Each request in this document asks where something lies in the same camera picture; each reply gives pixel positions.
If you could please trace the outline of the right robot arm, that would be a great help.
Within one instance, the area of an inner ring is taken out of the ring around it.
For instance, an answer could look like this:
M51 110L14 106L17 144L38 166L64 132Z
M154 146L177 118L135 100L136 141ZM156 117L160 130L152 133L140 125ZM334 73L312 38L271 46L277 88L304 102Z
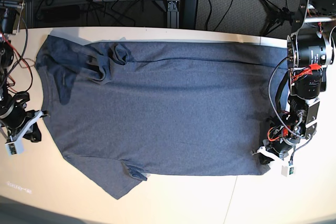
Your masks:
M41 141L41 133L33 117L34 110L26 111L25 105L29 101L28 91L9 93L8 83L11 73L20 65L26 64L30 74L32 70L24 59L28 43L28 28L22 17L25 0L1 0L1 127L6 127L8 137L13 140L25 138L33 143ZM15 22L23 23L26 40L23 52L20 54L12 45L9 36L14 34Z

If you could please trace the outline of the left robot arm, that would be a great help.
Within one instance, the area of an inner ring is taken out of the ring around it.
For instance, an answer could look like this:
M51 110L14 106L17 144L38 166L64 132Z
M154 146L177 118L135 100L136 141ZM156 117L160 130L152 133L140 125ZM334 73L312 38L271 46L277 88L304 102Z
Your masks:
M274 98L275 117L261 147L259 161L293 168L293 157L317 130L319 94L326 90L327 67L335 62L335 0L300 0L287 37L287 72Z

